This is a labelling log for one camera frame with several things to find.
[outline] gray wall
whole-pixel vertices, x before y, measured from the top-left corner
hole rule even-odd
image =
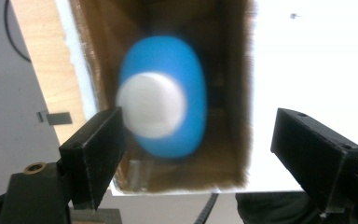
[[[14,51],[5,33],[4,0],[0,0],[0,194],[10,175],[37,161],[59,158],[52,127],[38,121],[46,110],[32,65]],[[18,24],[9,9],[9,28],[19,49],[26,53]]]

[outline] metal bracket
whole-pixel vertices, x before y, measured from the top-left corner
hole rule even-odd
[[[49,114],[47,110],[37,112],[37,117],[41,123],[47,122],[50,126],[72,124],[71,114],[69,112]]]

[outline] white round button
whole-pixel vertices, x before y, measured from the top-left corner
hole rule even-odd
[[[125,126],[147,138],[172,134],[186,114],[186,98],[180,85],[171,77],[145,72],[129,78],[117,94]]]

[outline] screw hole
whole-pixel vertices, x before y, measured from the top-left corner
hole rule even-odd
[[[344,144],[344,145],[342,145],[342,147],[346,148],[346,149],[353,149],[353,147],[348,144]]]
[[[41,172],[42,170],[45,169],[45,167],[46,167],[46,164],[44,162],[37,162],[37,163],[27,166],[24,169],[24,173],[26,175],[33,175],[33,174]]]

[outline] cardboard box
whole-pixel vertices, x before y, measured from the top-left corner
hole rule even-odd
[[[121,63],[142,38],[181,38],[196,51],[205,74],[208,118],[200,148],[185,159],[163,160],[128,134],[116,189],[125,194],[243,189],[251,142],[247,1],[74,0],[71,7],[100,110],[115,106]]]

